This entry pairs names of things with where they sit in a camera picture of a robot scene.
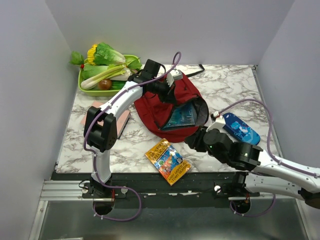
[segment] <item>red bag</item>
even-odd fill
[[[203,126],[208,121],[209,109],[198,89],[186,75],[183,74],[183,78],[174,83],[176,104],[161,102],[158,95],[146,92],[140,99],[134,102],[134,105],[139,117],[150,132],[160,138],[167,139],[171,143],[180,143],[186,137],[194,134],[199,126]],[[187,103],[192,103],[195,108],[197,114],[195,126],[182,126],[179,129],[162,130],[171,118],[173,111],[177,107],[181,107]]]

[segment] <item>pink book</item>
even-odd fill
[[[94,101],[91,106],[93,106],[95,108],[99,108],[101,105],[103,105],[103,103],[101,103],[99,101]],[[120,138],[123,130],[125,129],[125,126],[127,125],[129,117],[130,117],[130,111],[125,110],[122,113],[122,115],[116,120],[116,131],[118,133],[118,139]],[[87,114],[85,114],[84,118],[80,122],[82,125],[85,125],[86,118],[87,118]]]

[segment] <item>gray wall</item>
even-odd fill
[[[76,89],[70,49],[43,0],[0,4],[0,239],[26,240]]]
[[[284,156],[320,168],[320,1],[296,0],[257,69]],[[305,207],[320,235],[320,210]]]
[[[170,63],[257,64],[294,0],[46,0],[70,48],[104,41]]]

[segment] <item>blue pencil case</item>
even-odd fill
[[[225,129],[240,142],[257,145],[260,142],[259,134],[249,127],[244,121],[231,112],[223,114]]]

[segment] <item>vegetable basket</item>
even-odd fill
[[[137,56],[134,55],[124,55],[125,58],[136,58],[138,59],[138,61],[140,62],[140,59]],[[112,97],[114,95],[116,95],[121,89],[115,89],[115,90],[96,90],[96,89],[89,89],[89,90],[84,90],[83,88],[81,88],[81,83],[83,82],[83,77],[81,75],[81,72],[83,70],[80,69],[79,71],[79,75],[78,75],[78,87],[79,89],[86,93],[88,96],[90,97]]]

